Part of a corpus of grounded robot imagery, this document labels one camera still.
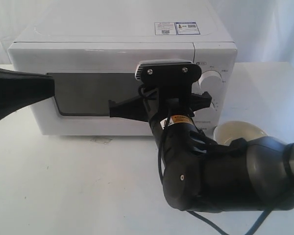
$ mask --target microwave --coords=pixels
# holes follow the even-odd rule
[[[144,60],[187,60],[208,92],[195,112],[204,131],[219,121],[237,48],[207,0],[56,0],[8,49],[16,71],[52,75],[55,96],[31,105],[44,135],[152,135],[148,123],[109,117],[109,100],[137,96]]]

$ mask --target table surface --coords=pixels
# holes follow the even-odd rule
[[[220,122],[228,120],[294,142],[290,64],[237,63]],[[203,213],[230,234],[244,234],[259,214]],[[168,206],[153,138],[43,136],[26,107],[0,121],[0,235],[10,234],[218,233]],[[294,235],[294,210],[273,212],[256,234]]]

